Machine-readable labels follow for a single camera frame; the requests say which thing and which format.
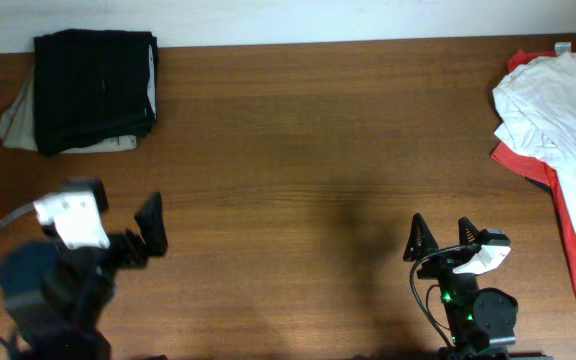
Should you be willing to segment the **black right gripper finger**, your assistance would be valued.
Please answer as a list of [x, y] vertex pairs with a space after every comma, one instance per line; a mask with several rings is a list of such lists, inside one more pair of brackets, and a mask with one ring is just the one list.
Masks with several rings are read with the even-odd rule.
[[479, 244], [480, 231], [467, 218], [462, 217], [458, 220], [459, 244], [462, 246]]
[[439, 250], [423, 216], [416, 213], [412, 218], [408, 242], [403, 254], [404, 262], [416, 262]]

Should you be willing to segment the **black shorts garment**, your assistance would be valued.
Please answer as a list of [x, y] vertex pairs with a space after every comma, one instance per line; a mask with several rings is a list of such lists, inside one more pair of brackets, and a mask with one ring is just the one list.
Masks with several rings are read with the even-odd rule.
[[34, 39], [34, 139], [46, 157], [157, 123], [158, 42], [148, 31], [68, 29]]

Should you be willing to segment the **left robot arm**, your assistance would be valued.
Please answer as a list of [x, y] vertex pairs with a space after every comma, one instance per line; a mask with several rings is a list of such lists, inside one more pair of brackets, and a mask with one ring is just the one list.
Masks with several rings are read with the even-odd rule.
[[142, 269], [168, 249], [162, 196], [152, 193], [134, 218], [140, 231], [107, 233], [107, 200], [91, 191], [62, 192], [33, 204], [47, 238], [6, 255], [0, 264], [5, 309], [16, 325], [13, 359], [108, 359], [98, 329], [121, 270]]

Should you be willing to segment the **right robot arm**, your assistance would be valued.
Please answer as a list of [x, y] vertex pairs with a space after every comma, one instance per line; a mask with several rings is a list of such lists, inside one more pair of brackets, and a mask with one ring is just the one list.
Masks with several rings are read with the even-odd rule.
[[[459, 243], [440, 248], [423, 216], [412, 217], [403, 254], [410, 262], [409, 284], [425, 318], [445, 346], [440, 359], [509, 360], [544, 359], [540, 353], [511, 353], [518, 301], [497, 288], [481, 288], [477, 277], [497, 269], [511, 251], [511, 241], [501, 230], [477, 229], [466, 217], [458, 220]], [[439, 325], [416, 287], [416, 281], [433, 280], [440, 290], [448, 326]]]

